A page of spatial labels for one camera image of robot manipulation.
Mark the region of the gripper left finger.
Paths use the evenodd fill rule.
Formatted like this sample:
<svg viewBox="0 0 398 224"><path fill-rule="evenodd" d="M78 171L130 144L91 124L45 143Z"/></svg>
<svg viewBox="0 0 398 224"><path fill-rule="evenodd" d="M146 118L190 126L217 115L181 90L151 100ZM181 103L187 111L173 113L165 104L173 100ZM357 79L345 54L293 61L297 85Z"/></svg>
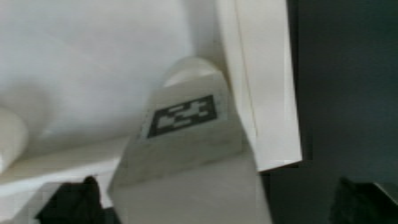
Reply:
<svg viewBox="0 0 398 224"><path fill-rule="evenodd" d="M100 184L87 176L66 182L36 214L39 224L121 224L116 211L101 206Z"/></svg>

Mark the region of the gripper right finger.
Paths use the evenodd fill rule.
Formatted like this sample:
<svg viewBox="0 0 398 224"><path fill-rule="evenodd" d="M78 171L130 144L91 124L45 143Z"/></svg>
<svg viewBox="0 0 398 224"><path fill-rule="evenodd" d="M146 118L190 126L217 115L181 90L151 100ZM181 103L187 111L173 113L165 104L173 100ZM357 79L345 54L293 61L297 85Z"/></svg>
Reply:
<svg viewBox="0 0 398 224"><path fill-rule="evenodd" d="M398 224L398 185L341 178L329 213L331 224Z"/></svg>

